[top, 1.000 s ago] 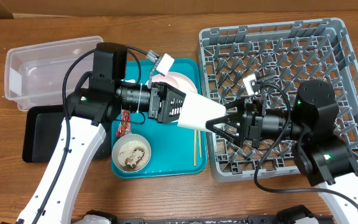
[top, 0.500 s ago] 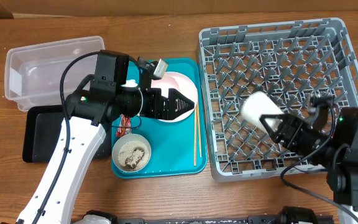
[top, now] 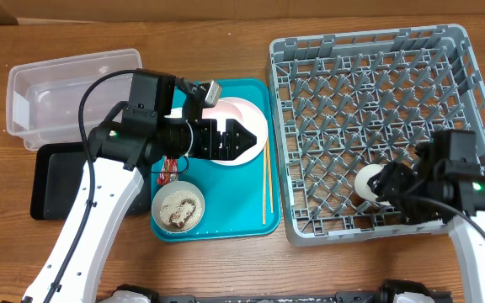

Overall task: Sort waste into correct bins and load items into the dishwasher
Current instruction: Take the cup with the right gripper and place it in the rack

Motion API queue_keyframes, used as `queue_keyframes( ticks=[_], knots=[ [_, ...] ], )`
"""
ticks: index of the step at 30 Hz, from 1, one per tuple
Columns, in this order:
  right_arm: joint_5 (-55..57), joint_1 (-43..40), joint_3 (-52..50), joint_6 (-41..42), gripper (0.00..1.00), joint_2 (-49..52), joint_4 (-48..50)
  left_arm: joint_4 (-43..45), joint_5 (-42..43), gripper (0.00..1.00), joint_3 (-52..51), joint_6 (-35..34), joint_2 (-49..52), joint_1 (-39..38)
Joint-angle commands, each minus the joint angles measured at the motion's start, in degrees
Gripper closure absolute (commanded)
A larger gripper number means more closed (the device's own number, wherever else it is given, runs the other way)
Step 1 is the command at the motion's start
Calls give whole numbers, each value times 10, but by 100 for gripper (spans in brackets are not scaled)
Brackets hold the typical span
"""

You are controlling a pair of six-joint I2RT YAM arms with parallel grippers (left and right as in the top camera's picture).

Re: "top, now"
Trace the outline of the white round plate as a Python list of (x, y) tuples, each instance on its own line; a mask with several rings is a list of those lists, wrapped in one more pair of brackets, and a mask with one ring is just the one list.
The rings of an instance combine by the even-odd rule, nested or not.
[[(247, 130), (257, 136), (257, 143), (255, 146), (245, 151), (236, 160), (213, 160), (213, 162), (224, 166), (237, 166), (242, 165), (246, 162), (250, 162), (262, 152), (268, 138), (269, 127), (263, 112), (255, 104), (252, 104), (250, 101), (244, 98), (225, 97), (220, 98), (219, 100), (230, 102), (239, 108), (239, 110), (242, 112), (243, 117), (243, 122), (239, 123), (241, 123)], [(217, 129), (220, 132), (224, 132), (226, 129), (226, 120), (217, 120)]]

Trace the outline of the pink bowl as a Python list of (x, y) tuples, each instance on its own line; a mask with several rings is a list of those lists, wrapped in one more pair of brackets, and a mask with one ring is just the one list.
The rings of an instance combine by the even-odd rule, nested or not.
[(234, 119), (238, 122), (243, 122), (243, 114), (239, 108), (224, 100), (219, 100), (215, 107), (203, 109), (202, 118), (216, 120)]

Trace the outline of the small white cup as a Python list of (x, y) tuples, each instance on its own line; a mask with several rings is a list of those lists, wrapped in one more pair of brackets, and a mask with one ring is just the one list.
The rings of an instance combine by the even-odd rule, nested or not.
[(384, 167), (382, 164), (369, 164), (361, 168), (355, 177), (354, 191), (362, 199), (388, 207), (391, 205), (389, 201), (377, 201), (388, 185), (387, 177), (381, 174)]

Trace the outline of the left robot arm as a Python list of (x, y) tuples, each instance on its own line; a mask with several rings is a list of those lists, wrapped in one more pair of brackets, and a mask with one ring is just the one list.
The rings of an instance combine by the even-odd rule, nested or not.
[(216, 106), (218, 82), (189, 82), (171, 74), (131, 70), (131, 90), (91, 131), (84, 107), (91, 92), (117, 77), (95, 81), (78, 107), (86, 162), (80, 188), (43, 269), (25, 291), (24, 302), (94, 302), (106, 259), (127, 210), (154, 163), (164, 157), (231, 161), (255, 146), (257, 137), (234, 119), (225, 131), (205, 108)]

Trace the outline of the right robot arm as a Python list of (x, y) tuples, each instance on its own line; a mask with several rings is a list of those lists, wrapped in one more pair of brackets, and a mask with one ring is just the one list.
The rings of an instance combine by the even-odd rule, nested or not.
[(470, 130), (439, 130), (417, 145), (416, 168), (370, 164), (355, 177), (361, 198), (390, 205), (405, 225), (442, 221), (453, 242), (468, 302), (485, 302), (485, 175)]

